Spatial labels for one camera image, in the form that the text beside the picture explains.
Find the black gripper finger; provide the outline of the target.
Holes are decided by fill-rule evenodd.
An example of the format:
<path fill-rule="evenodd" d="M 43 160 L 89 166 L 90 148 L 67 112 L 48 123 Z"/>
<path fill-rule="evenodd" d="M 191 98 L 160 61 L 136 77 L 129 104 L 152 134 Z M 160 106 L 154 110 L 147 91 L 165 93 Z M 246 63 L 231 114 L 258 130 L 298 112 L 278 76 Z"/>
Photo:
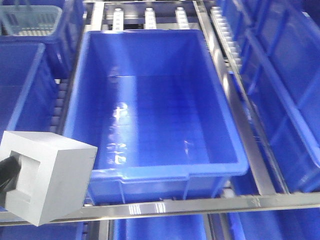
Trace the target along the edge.
<path fill-rule="evenodd" d="M 9 182 L 20 172 L 20 164 L 15 156 L 10 156 L 0 162 L 0 192 L 2 193 Z"/>

